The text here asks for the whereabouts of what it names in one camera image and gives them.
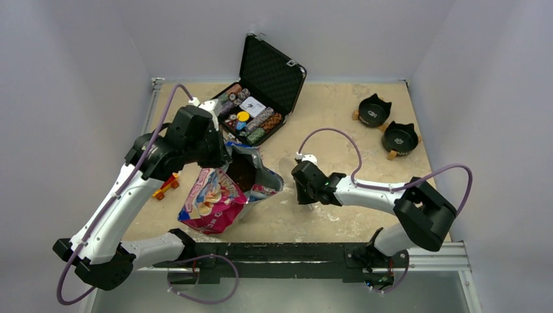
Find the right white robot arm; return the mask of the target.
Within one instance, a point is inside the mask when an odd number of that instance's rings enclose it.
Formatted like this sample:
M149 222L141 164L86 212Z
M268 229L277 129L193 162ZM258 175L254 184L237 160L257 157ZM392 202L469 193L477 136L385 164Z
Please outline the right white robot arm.
M457 209L448 200L417 177L409 183L378 183L367 188L356 185L344 173L325 175L308 160L298 163L291 176L301 205L359 206L396 216L398 223L380 230L366 248L367 259L374 265L413 247L439 251L457 216Z

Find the pink blue pet food bag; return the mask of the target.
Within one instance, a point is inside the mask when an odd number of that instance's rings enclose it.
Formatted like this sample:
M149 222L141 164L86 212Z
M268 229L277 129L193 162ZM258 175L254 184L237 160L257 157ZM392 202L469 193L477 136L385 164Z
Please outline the pink blue pet food bag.
M259 149L233 142L225 147L232 161L202 169L177 215L179 222L206 235L223 233L284 188L283 178L263 164Z

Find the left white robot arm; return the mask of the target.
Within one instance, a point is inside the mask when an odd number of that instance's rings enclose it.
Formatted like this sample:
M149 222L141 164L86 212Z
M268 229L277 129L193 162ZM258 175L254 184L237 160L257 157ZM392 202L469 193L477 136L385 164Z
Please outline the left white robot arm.
M194 260L192 239L183 231L142 241L122 236L148 199L173 173L190 163L219 168L230 159L218 128L220 106L213 100L178 109L163 125L162 136L138 137L125 157L119 176L100 207L71 238L58 239L53 251L75 267L82 282L112 290L133 271L162 262L185 267Z

